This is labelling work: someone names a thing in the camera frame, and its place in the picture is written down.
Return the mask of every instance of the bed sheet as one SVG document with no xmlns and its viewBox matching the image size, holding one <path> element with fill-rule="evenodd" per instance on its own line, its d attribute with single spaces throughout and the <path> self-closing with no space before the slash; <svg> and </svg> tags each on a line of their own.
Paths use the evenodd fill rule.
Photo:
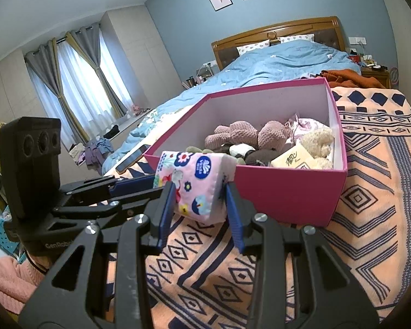
<svg viewBox="0 0 411 329">
<path fill-rule="evenodd" d="M 359 66 L 347 58 L 347 53 L 310 41 L 292 41 L 247 52 L 205 83 L 182 92 L 149 113 L 130 132 L 123 145 L 107 157 L 102 172 L 106 173 L 142 141 L 163 114 L 193 105 L 204 95 L 237 87 L 309 77 L 322 70 L 341 69 L 361 73 Z"/>
<path fill-rule="evenodd" d="M 383 320 L 411 283 L 411 108 L 397 90 L 337 87 L 333 94 L 349 174 L 332 221 L 320 230 Z M 143 158 L 122 176 L 151 171 Z M 287 320 L 294 315 L 291 266 L 288 259 Z M 246 327 L 255 258 L 238 253 L 228 223 L 175 216 L 167 247 L 147 258 L 146 272 L 156 329 Z"/>
</svg>

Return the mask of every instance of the metal screw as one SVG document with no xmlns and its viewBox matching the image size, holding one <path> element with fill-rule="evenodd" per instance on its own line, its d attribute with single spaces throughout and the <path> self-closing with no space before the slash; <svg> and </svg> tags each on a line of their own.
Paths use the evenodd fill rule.
<svg viewBox="0 0 411 329">
<path fill-rule="evenodd" d="M 97 231 L 97 226 L 94 225 L 94 224 L 87 225 L 87 226 L 85 227 L 85 232 L 86 232 L 87 234 L 93 235 L 93 234 L 96 233 L 96 231 Z"/>
<path fill-rule="evenodd" d="M 268 220 L 268 215 L 264 213 L 257 213 L 256 215 L 254 215 L 254 220 L 259 223 L 264 223 L 266 222 L 266 220 Z"/>
<path fill-rule="evenodd" d="M 303 228 L 303 231 L 305 232 L 306 235 L 313 235 L 316 232 L 316 229 L 312 225 L 306 225 Z"/>
<path fill-rule="evenodd" d="M 146 214 L 138 214 L 134 216 L 134 220 L 138 224 L 143 224 L 148 221 L 148 216 Z"/>
</svg>

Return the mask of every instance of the blue wall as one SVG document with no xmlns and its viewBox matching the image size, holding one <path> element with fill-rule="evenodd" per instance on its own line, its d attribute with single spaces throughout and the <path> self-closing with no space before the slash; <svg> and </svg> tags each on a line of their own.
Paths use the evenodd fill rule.
<svg viewBox="0 0 411 329">
<path fill-rule="evenodd" d="M 211 43 L 234 34 L 310 17 L 338 16 L 347 37 L 366 37 L 366 53 L 397 66 L 393 30 L 384 0 L 232 0 L 214 11 L 209 0 L 148 0 L 146 6 L 182 80 L 214 60 Z"/>
</svg>

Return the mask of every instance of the nightstand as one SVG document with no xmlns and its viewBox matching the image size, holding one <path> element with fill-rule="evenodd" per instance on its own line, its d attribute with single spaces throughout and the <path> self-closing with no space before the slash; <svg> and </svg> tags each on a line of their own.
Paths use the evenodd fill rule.
<svg viewBox="0 0 411 329">
<path fill-rule="evenodd" d="M 387 70 L 379 71 L 372 68 L 361 67 L 361 73 L 366 78 L 370 78 L 371 76 L 376 78 L 384 87 L 391 89 L 390 73 Z"/>
</svg>

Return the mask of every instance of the geometric pattern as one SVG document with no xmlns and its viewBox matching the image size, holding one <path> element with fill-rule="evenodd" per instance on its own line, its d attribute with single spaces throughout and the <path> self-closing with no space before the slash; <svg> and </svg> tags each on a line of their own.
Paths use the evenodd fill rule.
<svg viewBox="0 0 411 329">
<path fill-rule="evenodd" d="M 378 199 L 359 184 L 351 186 L 341 194 L 341 200 L 356 214 L 370 208 Z"/>
<path fill-rule="evenodd" d="M 382 320 L 411 283 L 411 108 L 397 90 L 333 92 L 349 174 L 322 234 Z M 149 170 L 144 158 L 139 163 L 132 166 L 134 174 L 122 176 Z M 174 216 L 163 253 L 146 259 L 155 328 L 245 328 L 255 264 L 254 256 L 242 256 L 234 247 L 227 222 L 206 226 Z M 290 258 L 286 274 L 290 321 L 295 312 Z"/>
</svg>

